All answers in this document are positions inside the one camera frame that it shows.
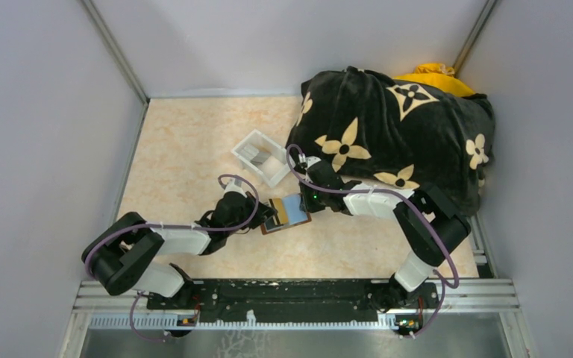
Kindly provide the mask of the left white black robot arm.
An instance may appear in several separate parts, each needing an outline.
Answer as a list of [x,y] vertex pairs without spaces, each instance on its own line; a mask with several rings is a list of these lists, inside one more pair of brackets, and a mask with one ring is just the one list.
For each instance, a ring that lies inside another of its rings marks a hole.
[[209,255],[223,248],[238,230],[253,230],[276,211],[250,192],[226,192],[214,210],[179,228],[150,225],[129,212],[90,243],[81,255],[86,271],[109,295],[142,290],[163,296],[177,309],[188,307],[194,289],[188,274],[175,264],[155,258],[169,254]]

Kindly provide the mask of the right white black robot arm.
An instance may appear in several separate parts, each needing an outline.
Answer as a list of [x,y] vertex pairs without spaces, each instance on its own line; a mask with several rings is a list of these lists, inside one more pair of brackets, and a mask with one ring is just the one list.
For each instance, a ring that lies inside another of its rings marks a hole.
[[399,224],[411,251],[392,276],[395,283],[390,287],[390,297],[394,304],[410,307],[419,298],[419,287],[442,263],[449,264],[453,274],[444,284],[452,289],[460,285],[451,252],[471,228],[438,187],[397,190],[358,180],[345,182],[330,163],[318,157],[301,159],[297,168],[306,173],[299,180],[305,211],[330,209],[347,216],[393,219]]

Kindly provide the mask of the brown leather card holder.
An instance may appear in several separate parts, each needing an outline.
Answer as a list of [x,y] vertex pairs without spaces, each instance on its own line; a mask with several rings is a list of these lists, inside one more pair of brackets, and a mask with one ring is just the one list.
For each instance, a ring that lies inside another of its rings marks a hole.
[[312,221],[311,214],[304,209],[300,193],[282,198],[270,198],[266,204],[275,211],[275,214],[260,226],[263,235]]

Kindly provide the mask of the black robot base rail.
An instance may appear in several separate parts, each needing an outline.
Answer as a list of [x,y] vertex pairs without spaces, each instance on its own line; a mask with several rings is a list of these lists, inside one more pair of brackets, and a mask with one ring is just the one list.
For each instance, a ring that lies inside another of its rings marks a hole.
[[370,323],[400,310],[423,316],[438,306],[435,283],[406,292],[393,279],[195,279],[171,298],[147,294],[150,310],[191,310],[201,323]]

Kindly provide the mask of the white translucent plastic card box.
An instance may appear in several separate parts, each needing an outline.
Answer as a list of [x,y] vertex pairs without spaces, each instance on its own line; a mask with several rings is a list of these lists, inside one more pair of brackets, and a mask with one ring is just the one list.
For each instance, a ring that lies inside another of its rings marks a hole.
[[276,187],[295,165],[282,145],[256,129],[238,142],[231,153],[243,169],[270,188]]

